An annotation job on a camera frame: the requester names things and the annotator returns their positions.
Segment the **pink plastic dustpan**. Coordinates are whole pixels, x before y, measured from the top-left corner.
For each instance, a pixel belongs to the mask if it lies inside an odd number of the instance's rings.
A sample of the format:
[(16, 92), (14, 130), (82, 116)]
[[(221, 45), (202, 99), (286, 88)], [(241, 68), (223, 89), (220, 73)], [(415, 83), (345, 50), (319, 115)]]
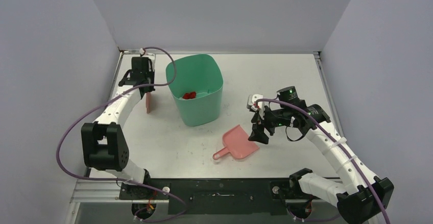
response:
[(241, 125), (231, 128), (222, 136), (224, 147), (212, 155), (213, 160), (218, 160), (227, 154), (234, 159), (241, 160), (255, 153), (260, 147), (253, 141), (249, 141), (248, 138), (248, 134)]

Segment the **pink hand brush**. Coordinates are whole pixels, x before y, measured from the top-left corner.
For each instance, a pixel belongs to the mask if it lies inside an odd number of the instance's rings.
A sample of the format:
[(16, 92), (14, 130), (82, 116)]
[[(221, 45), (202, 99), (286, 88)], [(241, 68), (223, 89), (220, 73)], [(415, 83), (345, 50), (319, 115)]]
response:
[(150, 114), (152, 111), (152, 93), (151, 92), (146, 93), (145, 106), (146, 106), (146, 113)]

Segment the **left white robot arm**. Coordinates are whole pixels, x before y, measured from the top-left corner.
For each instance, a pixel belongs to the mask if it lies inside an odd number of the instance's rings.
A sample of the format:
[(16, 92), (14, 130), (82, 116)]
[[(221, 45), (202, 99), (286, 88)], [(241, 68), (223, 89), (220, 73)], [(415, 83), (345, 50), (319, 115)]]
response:
[(150, 174), (130, 159), (129, 148), (122, 130), (127, 118), (139, 101), (150, 100), (154, 91), (155, 56), (131, 59), (131, 68), (119, 81), (114, 98), (92, 123), (81, 127), (84, 163), (89, 168), (105, 171), (132, 184), (133, 193), (141, 199), (152, 193)]

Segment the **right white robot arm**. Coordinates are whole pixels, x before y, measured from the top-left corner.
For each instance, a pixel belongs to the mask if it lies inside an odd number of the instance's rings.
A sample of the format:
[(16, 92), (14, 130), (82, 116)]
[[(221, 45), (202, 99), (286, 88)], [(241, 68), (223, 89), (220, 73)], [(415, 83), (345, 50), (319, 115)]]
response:
[(254, 113), (249, 140), (269, 143), (278, 127), (295, 128), (321, 152), (341, 182), (326, 179), (305, 168), (290, 175), (288, 190), (293, 197), (318, 197), (338, 209), (347, 223), (364, 223), (386, 212), (394, 185), (370, 170), (341, 136), (329, 115), (318, 104), (307, 105), (289, 86), (277, 91), (275, 99), (260, 94), (248, 97), (247, 109)]

